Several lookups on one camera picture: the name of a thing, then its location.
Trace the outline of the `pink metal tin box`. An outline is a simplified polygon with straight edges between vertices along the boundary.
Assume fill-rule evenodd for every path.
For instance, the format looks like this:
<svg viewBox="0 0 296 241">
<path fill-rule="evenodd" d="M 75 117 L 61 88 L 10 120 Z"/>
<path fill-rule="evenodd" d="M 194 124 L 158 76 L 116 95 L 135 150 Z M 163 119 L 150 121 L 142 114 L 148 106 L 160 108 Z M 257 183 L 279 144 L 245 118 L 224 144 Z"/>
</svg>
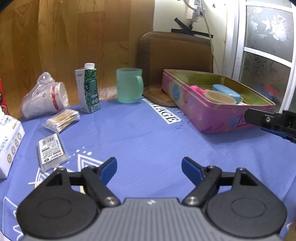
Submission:
<svg viewBox="0 0 296 241">
<path fill-rule="evenodd" d="M 242 96 L 243 104 L 215 103 L 191 89 L 191 85 L 209 91 L 222 84 Z M 249 108 L 273 112 L 276 104 L 250 87 L 223 75 L 190 70 L 165 69 L 162 89 L 201 133 L 223 133 L 250 128 L 244 118 Z"/>
</svg>

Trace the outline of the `white power strip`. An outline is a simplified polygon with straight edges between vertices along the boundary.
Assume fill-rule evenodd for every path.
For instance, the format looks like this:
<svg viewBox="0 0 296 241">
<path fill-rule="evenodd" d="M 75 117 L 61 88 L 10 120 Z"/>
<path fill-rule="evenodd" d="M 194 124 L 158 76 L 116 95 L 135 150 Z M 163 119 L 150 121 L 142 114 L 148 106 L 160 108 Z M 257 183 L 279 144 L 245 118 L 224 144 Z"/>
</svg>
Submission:
<svg viewBox="0 0 296 241">
<path fill-rule="evenodd" d="M 197 22 L 199 18 L 204 18 L 206 9 L 201 8 L 201 1 L 197 0 L 189 0 L 186 1 L 187 9 L 187 17 L 186 19 L 190 22 Z"/>
</svg>

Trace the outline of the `blue plastic case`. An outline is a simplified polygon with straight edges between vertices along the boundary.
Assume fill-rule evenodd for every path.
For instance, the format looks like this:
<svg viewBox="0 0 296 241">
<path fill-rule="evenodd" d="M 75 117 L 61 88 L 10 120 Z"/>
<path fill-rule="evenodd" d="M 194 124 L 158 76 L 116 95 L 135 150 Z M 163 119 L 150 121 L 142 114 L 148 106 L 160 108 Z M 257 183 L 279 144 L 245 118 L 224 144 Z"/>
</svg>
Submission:
<svg viewBox="0 0 296 241">
<path fill-rule="evenodd" d="M 242 101 L 242 97 L 239 93 L 237 93 L 236 91 L 230 89 L 229 87 L 227 87 L 225 85 L 214 84 L 214 85 L 212 85 L 212 90 L 224 93 L 224 94 L 232 97 L 233 99 L 236 100 L 237 104 L 239 104 Z"/>
</svg>

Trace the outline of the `white tissue pack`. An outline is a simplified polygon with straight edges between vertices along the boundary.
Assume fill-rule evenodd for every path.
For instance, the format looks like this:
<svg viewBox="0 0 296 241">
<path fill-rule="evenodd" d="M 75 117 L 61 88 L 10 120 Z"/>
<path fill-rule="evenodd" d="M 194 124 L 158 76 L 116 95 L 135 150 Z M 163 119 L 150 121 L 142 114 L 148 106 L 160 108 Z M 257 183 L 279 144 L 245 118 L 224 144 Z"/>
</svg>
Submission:
<svg viewBox="0 0 296 241">
<path fill-rule="evenodd" d="M 19 120 L 1 113 L 0 178 L 6 179 L 25 131 Z"/>
</svg>

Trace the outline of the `blue patterned tablecloth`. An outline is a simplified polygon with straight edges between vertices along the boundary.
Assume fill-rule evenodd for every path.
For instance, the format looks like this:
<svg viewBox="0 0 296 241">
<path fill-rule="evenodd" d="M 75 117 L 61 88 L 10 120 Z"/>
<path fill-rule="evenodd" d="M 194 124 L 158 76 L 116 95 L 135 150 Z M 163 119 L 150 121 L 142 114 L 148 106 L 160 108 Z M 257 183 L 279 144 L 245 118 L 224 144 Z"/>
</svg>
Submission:
<svg viewBox="0 0 296 241">
<path fill-rule="evenodd" d="M 287 208 L 281 237 L 295 220 L 295 144 L 259 128 L 204 135 L 176 108 L 110 100 L 60 138 L 70 172 L 110 157 L 118 163 L 108 187 L 123 206 L 104 211 L 85 240 L 222 240 L 195 209 L 181 206 L 194 188 L 182 172 L 186 156 L 224 171 L 248 169 Z"/>
</svg>

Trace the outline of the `red snack tin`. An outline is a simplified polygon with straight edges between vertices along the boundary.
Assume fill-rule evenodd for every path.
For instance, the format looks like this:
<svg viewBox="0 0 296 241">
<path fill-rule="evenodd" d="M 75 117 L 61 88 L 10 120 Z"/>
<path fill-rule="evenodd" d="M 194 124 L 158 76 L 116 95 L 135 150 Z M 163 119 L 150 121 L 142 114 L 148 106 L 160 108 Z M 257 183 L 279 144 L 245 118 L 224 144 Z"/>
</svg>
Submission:
<svg viewBox="0 0 296 241">
<path fill-rule="evenodd" d="M 0 106 L 1 106 L 1 109 L 2 109 L 2 112 L 4 114 L 7 114 L 9 115 L 9 110 L 8 110 L 8 106 L 6 104 L 6 99 L 4 97 L 4 90 L 3 90 L 3 85 L 2 85 L 2 81 L 0 79 Z"/>
</svg>

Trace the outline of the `bag of cotton swabs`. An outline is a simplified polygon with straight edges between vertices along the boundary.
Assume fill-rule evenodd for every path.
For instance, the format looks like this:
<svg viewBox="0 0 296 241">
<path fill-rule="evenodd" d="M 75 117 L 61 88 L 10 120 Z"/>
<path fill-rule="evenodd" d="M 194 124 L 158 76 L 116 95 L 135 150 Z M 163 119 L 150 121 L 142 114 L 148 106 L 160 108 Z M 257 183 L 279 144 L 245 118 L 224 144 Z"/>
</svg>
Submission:
<svg viewBox="0 0 296 241">
<path fill-rule="evenodd" d="M 55 133 L 61 133 L 71 125 L 77 123 L 79 120 L 79 112 L 67 108 L 47 119 L 44 123 L 44 127 Z"/>
</svg>

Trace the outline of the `white frosted glass door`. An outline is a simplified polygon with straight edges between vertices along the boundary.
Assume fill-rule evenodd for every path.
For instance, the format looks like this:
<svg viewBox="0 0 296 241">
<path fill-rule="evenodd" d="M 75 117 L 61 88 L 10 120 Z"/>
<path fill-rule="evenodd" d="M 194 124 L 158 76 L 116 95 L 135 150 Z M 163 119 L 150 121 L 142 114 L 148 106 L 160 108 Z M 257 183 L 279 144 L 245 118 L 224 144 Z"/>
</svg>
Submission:
<svg viewBox="0 0 296 241">
<path fill-rule="evenodd" d="M 222 75 L 295 111 L 295 1 L 227 1 Z"/>
</svg>

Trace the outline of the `green plastic mug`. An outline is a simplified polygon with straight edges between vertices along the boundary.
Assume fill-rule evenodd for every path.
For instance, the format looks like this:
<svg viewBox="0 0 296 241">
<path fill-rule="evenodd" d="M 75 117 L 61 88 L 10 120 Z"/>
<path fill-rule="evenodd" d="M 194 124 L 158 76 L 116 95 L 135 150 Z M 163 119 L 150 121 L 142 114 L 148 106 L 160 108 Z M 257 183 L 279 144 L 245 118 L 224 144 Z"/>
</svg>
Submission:
<svg viewBox="0 0 296 241">
<path fill-rule="evenodd" d="M 142 69 L 120 68 L 116 70 L 117 100 L 121 103 L 136 103 L 144 92 Z"/>
</svg>

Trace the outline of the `pink yarn ball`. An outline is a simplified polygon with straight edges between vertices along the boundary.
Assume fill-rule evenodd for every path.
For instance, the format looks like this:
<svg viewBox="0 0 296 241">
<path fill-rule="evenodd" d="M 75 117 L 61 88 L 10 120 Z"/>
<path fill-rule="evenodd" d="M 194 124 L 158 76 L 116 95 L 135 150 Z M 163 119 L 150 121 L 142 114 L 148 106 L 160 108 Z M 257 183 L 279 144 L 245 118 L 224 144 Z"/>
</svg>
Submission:
<svg viewBox="0 0 296 241">
<path fill-rule="evenodd" d="M 196 93 L 199 93 L 199 94 L 201 94 L 201 95 L 204 95 L 205 92 L 207 91 L 207 90 L 203 90 L 203 89 L 201 89 L 201 88 L 198 87 L 197 85 L 191 85 L 190 88 L 191 88 L 191 90 L 194 90 Z"/>
</svg>

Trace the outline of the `clear plastic card box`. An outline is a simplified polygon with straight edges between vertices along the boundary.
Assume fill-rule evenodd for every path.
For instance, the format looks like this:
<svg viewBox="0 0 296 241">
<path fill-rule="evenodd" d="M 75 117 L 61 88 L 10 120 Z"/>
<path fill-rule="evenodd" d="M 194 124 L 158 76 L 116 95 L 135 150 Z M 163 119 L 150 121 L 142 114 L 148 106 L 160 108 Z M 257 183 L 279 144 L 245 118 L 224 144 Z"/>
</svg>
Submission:
<svg viewBox="0 0 296 241">
<path fill-rule="evenodd" d="M 37 149 L 42 172 L 57 168 L 69 160 L 69 155 L 57 133 L 39 140 Z"/>
</svg>

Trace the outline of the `green milk carton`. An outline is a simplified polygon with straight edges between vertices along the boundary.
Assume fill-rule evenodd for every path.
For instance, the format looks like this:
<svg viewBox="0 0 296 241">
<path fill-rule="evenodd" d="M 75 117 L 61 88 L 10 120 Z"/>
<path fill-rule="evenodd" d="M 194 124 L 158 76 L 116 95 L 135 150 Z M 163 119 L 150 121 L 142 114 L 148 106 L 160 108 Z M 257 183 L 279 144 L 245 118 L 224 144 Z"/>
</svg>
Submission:
<svg viewBox="0 0 296 241">
<path fill-rule="evenodd" d="M 80 110 L 94 113 L 100 109 L 95 63 L 85 63 L 83 68 L 75 70 Z"/>
</svg>

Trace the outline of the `bag of paper cups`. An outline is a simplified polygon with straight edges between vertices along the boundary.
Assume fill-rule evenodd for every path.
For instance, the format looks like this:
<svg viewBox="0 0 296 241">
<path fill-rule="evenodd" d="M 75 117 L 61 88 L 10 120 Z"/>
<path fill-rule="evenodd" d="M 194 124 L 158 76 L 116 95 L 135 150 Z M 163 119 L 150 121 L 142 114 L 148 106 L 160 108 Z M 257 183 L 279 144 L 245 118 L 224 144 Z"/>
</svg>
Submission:
<svg viewBox="0 0 296 241">
<path fill-rule="evenodd" d="M 35 118 L 58 113 L 69 106 L 63 82 L 56 82 L 49 72 L 43 72 L 35 86 L 23 97 L 21 113 L 24 118 Z"/>
</svg>

